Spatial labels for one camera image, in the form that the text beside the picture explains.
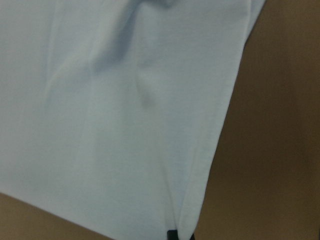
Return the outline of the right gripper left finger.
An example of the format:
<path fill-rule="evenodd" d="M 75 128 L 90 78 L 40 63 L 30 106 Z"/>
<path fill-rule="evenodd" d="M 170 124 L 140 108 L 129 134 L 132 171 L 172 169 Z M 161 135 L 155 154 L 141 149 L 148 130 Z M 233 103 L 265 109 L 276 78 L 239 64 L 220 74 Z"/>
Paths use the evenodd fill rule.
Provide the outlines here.
<path fill-rule="evenodd" d="M 167 240 L 179 240 L 178 231 L 176 229 L 168 230 Z"/>

